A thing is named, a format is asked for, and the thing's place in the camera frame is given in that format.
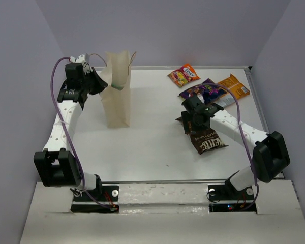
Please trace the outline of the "brown Kettle chips bag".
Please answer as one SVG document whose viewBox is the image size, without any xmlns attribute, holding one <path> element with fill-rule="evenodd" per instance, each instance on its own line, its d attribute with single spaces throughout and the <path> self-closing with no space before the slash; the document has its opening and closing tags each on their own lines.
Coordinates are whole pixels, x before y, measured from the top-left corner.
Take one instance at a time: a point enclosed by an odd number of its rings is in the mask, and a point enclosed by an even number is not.
<svg viewBox="0 0 305 244">
<path fill-rule="evenodd" d="M 217 132 L 213 129 L 186 133 L 198 154 L 227 147 Z"/>
</svg>

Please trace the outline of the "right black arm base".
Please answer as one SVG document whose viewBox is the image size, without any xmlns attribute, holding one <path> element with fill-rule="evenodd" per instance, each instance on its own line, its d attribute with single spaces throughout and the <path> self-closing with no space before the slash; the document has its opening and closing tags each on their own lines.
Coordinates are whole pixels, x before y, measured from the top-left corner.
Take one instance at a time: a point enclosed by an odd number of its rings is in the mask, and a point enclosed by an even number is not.
<svg viewBox="0 0 305 244">
<path fill-rule="evenodd" d="M 224 184 L 208 185 L 209 212 L 257 212 L 252 187 L 228 193 Z"/>
</svg>

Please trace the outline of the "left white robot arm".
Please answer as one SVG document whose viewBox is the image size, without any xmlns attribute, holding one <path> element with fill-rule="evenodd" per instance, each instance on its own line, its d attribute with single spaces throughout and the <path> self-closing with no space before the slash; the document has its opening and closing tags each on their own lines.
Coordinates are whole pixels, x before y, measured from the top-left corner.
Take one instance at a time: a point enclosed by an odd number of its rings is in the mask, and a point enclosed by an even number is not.
<svg viewBox="0 0 305 244">
<path fill-rule="evenodd" d="M 65 74 L 58 95 L 51 96 L 57 112 L 52 131 L 42 151 L 34 154 L 34 164 L 44 186 L 71 187 L 96 201 L 103 192 L 101 179 L 84 172 L 73 136 L 88 96 L 102 92 L 107 83 L 86 61 L 69 62 Z"/>
</svg>

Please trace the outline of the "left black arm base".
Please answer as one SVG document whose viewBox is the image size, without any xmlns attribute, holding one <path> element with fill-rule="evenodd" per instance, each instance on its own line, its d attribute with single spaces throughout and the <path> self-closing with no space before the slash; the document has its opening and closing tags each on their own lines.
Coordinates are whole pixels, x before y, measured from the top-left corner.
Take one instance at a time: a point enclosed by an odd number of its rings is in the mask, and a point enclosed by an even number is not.
<svg viewBox="0 0 305 244">
<path fill-rule="evenodd" d="M 90 196 L 75 188 L 69 188 L 73 193 L 71 212 L 82 214 L 116 214 L 119 213 L 119 185 L 102 185 L 99 195 L 90 190 Z"/>
</svg>

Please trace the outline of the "teal snack packet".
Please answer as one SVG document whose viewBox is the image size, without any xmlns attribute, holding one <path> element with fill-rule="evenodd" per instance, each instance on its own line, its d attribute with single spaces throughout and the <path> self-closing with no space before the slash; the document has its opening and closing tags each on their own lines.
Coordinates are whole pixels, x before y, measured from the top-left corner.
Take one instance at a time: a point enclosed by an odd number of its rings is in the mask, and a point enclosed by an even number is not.
<svg viewBox="0 0 305 244">
<path fill-rule="evenodd" d="M 115 85 L 115 84 L 111 84 L 111 87 L 114 88 L 114 89 L 117 89 L 117 90 L 122 90 L 123 89 L 123 86 L 119 86 L 119 85 Z"/>
</svg>

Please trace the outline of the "beige paper bag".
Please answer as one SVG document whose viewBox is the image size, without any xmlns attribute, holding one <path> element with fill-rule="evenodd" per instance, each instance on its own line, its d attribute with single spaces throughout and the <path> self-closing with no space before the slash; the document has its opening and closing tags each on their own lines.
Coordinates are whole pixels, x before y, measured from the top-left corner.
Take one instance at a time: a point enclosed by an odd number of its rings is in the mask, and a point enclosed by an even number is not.
<svg viewBox="0 0 305 244">
<path fill-rule="evenodd" d="M 131 70 L 136 52 L 124 50 L 119 53 L 106 52 L 106 65 L 99 76 L 108 84 L 101 93 L 107 127 L 126 128 L 131 118 Z M 123 86 L 122 90 L 111 87 L 111 84 Z"/>
</svg>

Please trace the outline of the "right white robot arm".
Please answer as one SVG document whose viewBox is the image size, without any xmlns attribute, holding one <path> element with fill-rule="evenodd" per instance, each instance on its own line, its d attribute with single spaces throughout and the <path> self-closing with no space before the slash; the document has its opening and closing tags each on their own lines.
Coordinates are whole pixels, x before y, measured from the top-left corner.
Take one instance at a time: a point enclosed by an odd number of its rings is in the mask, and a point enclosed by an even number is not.
<svg viewBox="0 0 305 244">
<path fill-rule="evenodd" d="M 284 137 L 274 131 L 257 130 L 232 116 L 215 103 L 206 105 L 197 96 L 183 101 L 181 113 L 185 133 L 198 134 L 213 129 L 225 134 L 243 146 L 250 165 L 226 179 L 221 192 L 229 199 L 236 199 L 246 188 L 258 182 L 269 183 L 289 164 L 290 158 Z"/>
</svg>

